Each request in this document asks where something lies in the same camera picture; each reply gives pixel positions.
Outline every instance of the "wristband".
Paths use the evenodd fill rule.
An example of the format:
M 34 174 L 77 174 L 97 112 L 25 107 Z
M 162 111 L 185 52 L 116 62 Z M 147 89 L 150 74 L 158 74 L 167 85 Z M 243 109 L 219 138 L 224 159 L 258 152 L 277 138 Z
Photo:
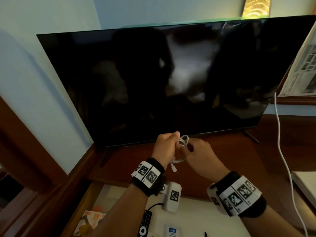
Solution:
M 231 215 L 256 218 L 266 209 L 267 202 L 261 195 L 261 191 L 236 171 L 226 175 L 216 184 L 216 187 L 217 196 Z
M 153 194 L 157 196 L 166 180 L 163 175 L 164 170 L 158 161 L 148 158 L 147 161 L 142 161 L 132 173 L 131 183 L 148 197 Z

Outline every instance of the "hand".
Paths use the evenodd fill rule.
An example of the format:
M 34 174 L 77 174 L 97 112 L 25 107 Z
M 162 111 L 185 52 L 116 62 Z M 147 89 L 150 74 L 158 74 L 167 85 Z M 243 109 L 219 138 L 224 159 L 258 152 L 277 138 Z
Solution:
M 230 172 L 214 154 L 209 143 L 190 138 L 188 145 L 193 147 L 193 151 L 177 145 L 177 152 L 180 151 L 185 156 L 189 165 L 199 175 L 217 183 Z
M 152 158 L 156 159 L 164 168 L 174 158 L 175 145 L 180 138 L 180 132 L 161 134 L 158 136 Z

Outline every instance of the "yellow light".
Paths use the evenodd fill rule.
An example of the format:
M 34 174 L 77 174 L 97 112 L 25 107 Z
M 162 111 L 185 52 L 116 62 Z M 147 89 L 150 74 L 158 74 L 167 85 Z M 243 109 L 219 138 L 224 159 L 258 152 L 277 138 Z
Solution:
M 246 0 L 242 17 L 256 18 L 270 15 L 271 0 Z

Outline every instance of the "coiled white cable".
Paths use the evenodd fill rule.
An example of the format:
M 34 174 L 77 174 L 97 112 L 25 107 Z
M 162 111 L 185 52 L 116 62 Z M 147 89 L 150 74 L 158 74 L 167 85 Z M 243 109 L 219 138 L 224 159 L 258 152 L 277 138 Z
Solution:
M 302 217 L 300 216 L 297 208 L 296 208 L 296 204 L 295 204 L 295 200 L 294 200 L 294 190 L 293 190 L 293 182 L 292 182 L 292 177 L 291 177 L 291 172 L 290 172 L 290 169 L 288 167 L 288 164 L 286 163 L 286 160 L 282 154 L 282 151 L 281 151 L 281 147 L 280 147 L 280 133 L 281 133 L 281 127 L 280 127 L 280 119 L 279 119 L 279 116 L 278 116 L 278 113 L 277 113 L 277 97 L 276 97 L 276 93 L 274 93 L 274 110 L 276 112 L 276 120 L 277 120 L 277 148 L 279 150 L 279 153 L 282 157 L 282 160 L 284 162 L 284 165 L 286 167 L 286 170 L 288 172 L 288 175 L 289 175 L 289 178 L 290 178 L 290 186 L 291 186 L 291 194 L 292 194 L 292 202 L 293 202 L 293 206 L 294 206 L 294 209 L 297 213 L 297 216 L 300 218 L 300 221 L 302 222 L 302 225 L 303 225 L 303 228 L 304 228 L 304 232 L 305 232 L 305 236 L 308 237 L 308 233 L 307 233 L 307 229 L 306 229 L 306 226 L 305 226 L 305 223 L 302 219 Z
M 180 139 L 178 141 L 179 141 L 180 145 L 183 145 L 183 146 L 187 147 L 188 143 L 189 143 L 189 137 L 188 137 L 188 135 L 183 135 L 183 136 L 180 137 Z M 172 160 L 170 162 L 170 165 L 171 165 L 171 168 L 172 168 L 173 172 L 177 172 L 177 168 L 173 165 L 173 163 L 180 163 L 180 162 L 182 162 L 184 160 L 185 160 L 185 158 Z

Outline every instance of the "person's left hand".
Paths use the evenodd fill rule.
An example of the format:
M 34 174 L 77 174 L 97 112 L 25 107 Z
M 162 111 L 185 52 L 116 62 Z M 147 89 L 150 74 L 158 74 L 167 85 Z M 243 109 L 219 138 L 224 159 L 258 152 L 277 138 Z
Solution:
M 180 138 L 180 132 L 161 134 L 158 136 L 152 158 L 156 159 L 164 168 L 174 158 L 175 145 Z

